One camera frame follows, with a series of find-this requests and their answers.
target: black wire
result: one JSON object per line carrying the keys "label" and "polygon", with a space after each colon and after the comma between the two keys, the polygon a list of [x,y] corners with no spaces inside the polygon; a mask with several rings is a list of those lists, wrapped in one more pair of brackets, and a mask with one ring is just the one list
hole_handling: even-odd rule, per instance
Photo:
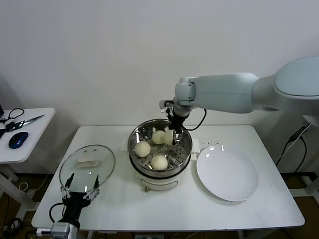
{"label": "black wire", "polygon": [[282,156],[283,156],[283,154],[285,153],[286,148],[287,148],[287,146],[288,146],[288,144],[289,144],[290,142],[291,142],[291,141],[288,140],[287,143],[285,144],[284,150],[283,150],[283,152],[281,153],[281,155],[280,155],[280,157],[279,157],[279,160],[278,160],[277,163],[276,163],[276,166],[278,166],[279,162],[282,160]]}
{"label": "black wire", "polygon": [[6,229],[3,232],[3,236],[5,238],[13,238],[19,234],[19,232],[21,231],[22,228],[23,228],[23,226],[22,226],[21,219],[20,218],[13,218],[7,222]]}
{"label": "black wire", "polygon": [[205,112],[205,113],[204,113],[204,116],[203,116],[203,118],[201,119],[201,121],[200,121],[200,123],[198,124],[198,126],[196,126],[195,128],[190,128],[190,129],[187,129],[187,128],[185,128],[184,126],[182,126],[183,129],[188,130],[188,131],[193,131],[193,130],[198,129],[198,128],[201,126],[201,124],[204,122],[205,118],[206,118],[207,109],[204,109],[204,112]]}
{"label": "black wire", "polygon": [[282,229],[290,239],[294,239],[285,229]]}
{"label": "black wire", "polygon": [[55,208],[56,206],[59,206],[59,205],[63,205],[63,203],[56,203],[56,204],[54,204],[51,208],[50,208],[50,210],[49,210],[49,217],[50,217],[50,219],[51,219],[51,221],[53,222],[53,223],[55,223],[55,220],[53,219],[53,217],[52,217],[52,209],[53,208]]}
{"label": "black wire", "polygon": [[298,167],[297,167],[297,169],[294,171],[294,173],[296,173],[296,172],[298,171],[298,169],[301,167],[301,165],[304,163],[305,158],[306,158],[306,155],[307,155],[307,145],[306,145],[306,142],[304,141],[304,138],[303,138],[302,136],[300,136],[299,139],[304,143],[305,153],[304,153],[304,157],[303,157],[302,161],[300,162],[300,164],[298,165]]}

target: white wall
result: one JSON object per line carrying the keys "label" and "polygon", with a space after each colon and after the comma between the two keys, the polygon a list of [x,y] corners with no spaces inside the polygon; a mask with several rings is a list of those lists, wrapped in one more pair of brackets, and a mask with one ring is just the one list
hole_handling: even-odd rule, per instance
{"label": "white wall", "polygon": [[[267,76],[318,55],[318,9],[317,0],[2,0],[1,104],[56,108],[31,159],[51,170],[79,125],[163,117],[159,100],[173,97],[181,76]],[[196,110],[187,123],[201,116]],[[284,127],[299,128],[293,118]],[[278,119],[210,111],[205,124],[257,125],[265,139],[282,131]]]}

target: white table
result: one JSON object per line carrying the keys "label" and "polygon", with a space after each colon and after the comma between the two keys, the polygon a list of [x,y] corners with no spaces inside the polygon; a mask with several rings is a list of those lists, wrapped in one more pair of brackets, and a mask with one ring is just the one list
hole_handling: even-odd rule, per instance
{"label": "white table", "polygon": [[[254,163],[259,175],[256,193],[247,201],[218,199],[200,182],[196,162],[190,162],[180,183],[170,191],[144,192],[135,178],[123,138],[133,126],[82,126],[62,162],[77,149],[102,144],[112,149],[115,169],[100,187],[100,195],[82,210],[81,230],[89,231],[212,231],[295,227],[305,219],[282,180],[260,138],[251,126],[201,126],[193,138],[239,147]],[[50,228],[50,207],[61,202],[57,169],[33,219],[36,228]],[[62,207],[53,210],[61,218]]]}
{"label": "white table", "polygon": [[[4,111],[2,118],[7,119],[10,111],[11,110]],[[23,218],[25,211],[34,209],[36,207],[36,203],[30,197],[20,192],[20,190],[11,183],[11,181],[17,181],[18,177],[4,164],[21,163],[28,159],[36,143],[39,141],[41,135],[51,121],[54,113],[54,108],[26,109],[24,110],[23,115],[14,119],[14,122],[28,120],[40,115],[45,116],[31,123],[30,125],[22,127],[21,129],[15,130],[13,132],[6,132],[0,138],[0,164],[2,164],[0,166],[0,171],[8,177],[8,179],[6,179],[0,174],[0,189],[22,204],[17,217]],[[11,137],[21,131],[29,133],[26,141],[20,148],[9,148],[8,143]]]}

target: black cable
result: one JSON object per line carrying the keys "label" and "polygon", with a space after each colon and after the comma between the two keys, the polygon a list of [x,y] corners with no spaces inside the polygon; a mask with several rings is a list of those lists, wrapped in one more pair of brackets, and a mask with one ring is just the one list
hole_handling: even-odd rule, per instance
{"label": "black cable", "polygon": [[52,209],[53,208],[55,208],[56,206],[59,206],[59,205],[63,205],[63,203],[56,203],[56,204],[54,204],[51,208],[50,208],[50,210],[49,210],[49,217],[50,217],[50,219],[51,219],[51,221],[53,222],[53,223],[55,223],[55,220],[53,219],[53,217],[52,217]]}
{"label": "black cable", "polygon": [[282,229],[290,239],[294,239],[285,229]]}
{"label": "black cable", "polygon": [[13,218],[6,224],[6,229],[3,232],[5,238],[13,238],[19,234],[22,229],[22,221],[20,218]]}
{"label": "black cable", "polygon": [[307,145],[306,145],[306,142],[304,141],[304,138],[303,138],[302,136],[300,136],[299,139],[304,143],[305,153],[304,153],[304,157],[303,157],[302,161],[300,162],[300,164],[298,165],[298,167],[297,167],[297,169],[294,171],[294,173],[296,173],[296,172],[298,171],[298,169],[301,167],[301,165],[304,163],[305,158],[306,158],[306,155],[307,155]]}
{"label": "black cable", "polygon": [[307,124],[307,126],[302,126],[300,129],[298,129],[293,135],[291,135],[290,137],[289,137],[289,140],[290,141],[295,141],[296,139],[298,139],[300,136],[302,136],[302,134],[301,133],[306,133],[307,132],[307,130],[306,131],[304,131],[306,128],[308,128],[309,127],[309,125],[310,125],[310,123],[309,124]]}
{"label": "black cable", "polygon": [[286,151],[286,148],[287,148],[287,146],[288,146],[288,144],[289,144],[290,142],[291,142],[291,141],[288,140],[287,143],[285,144],[285,147],[284,147],[284,149],[283,149],[283,152],[281,153],[281,155],[280,155],[280,157],[279,157],[279,160],[278,160],[277,163],[276,163],[276,166],[278,166],[279,162],[282,160],[282,156],[284,155],[284,153],[285,153],[285,151]]}
{"label": "black cable", "polygon": [[182,126],[183,129],[188,130],[188,131],[194,131],[194,130],[198,129],[201,126],[201,124],[204,122],[205,118],[206,118],[207,109],[204,109],[204,112],[205,112],[205,114],[204,114],[203,118],[201,119],[200,123],[198,124],[198,126],[196,126],[195,128],[191,128],[191,129],[187,129],[184,126]]}

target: floor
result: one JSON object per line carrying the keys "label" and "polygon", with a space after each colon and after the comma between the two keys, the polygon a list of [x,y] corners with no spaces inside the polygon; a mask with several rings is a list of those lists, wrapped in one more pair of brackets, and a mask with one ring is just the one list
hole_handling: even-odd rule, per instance
{"label": "floor", "polygon": [[[16,186],[18,186],[21,182],[27,182],[30,185],[30,188],[38,188],[45,176],[43,175],[32,175],[32,176],[20,176],[18,182],[16,182]],[[33,200],[36,202],[41,201],[46,188],[48,187],[51,176],[49,176],[42,188],[40,188],[35,195],[33,196]],[[298,177],[291,177],[286,181],[289,188],[300,188],[304,187],[302,180]],[[267,237],[267,239],[318,239],[319,238],[319,207],[316,202],[312,198],[295,198],[302,214],[306,219],[306,223],[304,226],[299,228],[288,228],[285,230],[277,230],[273,232],[271,235]],[[17,203],[14,199],[9,198],[4,194],[0,198],[0,227],[4,224],[4,216],[6,210],[8,208],[8,213],[6,216],[6,221],[13,219],[19,209],[20,204]],[[31,231],[30,234],[27,234],[28,239],[35,239],[35,234],[32,233],[32,230],[35,230],[31,226],[31,219],[33,217],[33,213],[28,213],[25,217],[25,221],[23,221],[23,228],[21,231],[13,237],[14,239],[26,239],[25,233]],[[251,231],[244,232],[244,234],[249,235]],[[145,233],[145,232],[123,232],[117,234],[98,234],[94,233],[93,239],[133,239],[135,235],[145,235],[145,234],[164,234],[165,239],[171,239],[171,237],[175,233]],[[182,232],[178,233],[173,238],[185,239],[192,233]],[[87,232],[81,232],[81,235],[85,237]],[[3,227],[0,228],[0,239],[3,238]],[[237,232],[199,232],[191,237],[190,239],[238,239]]]}

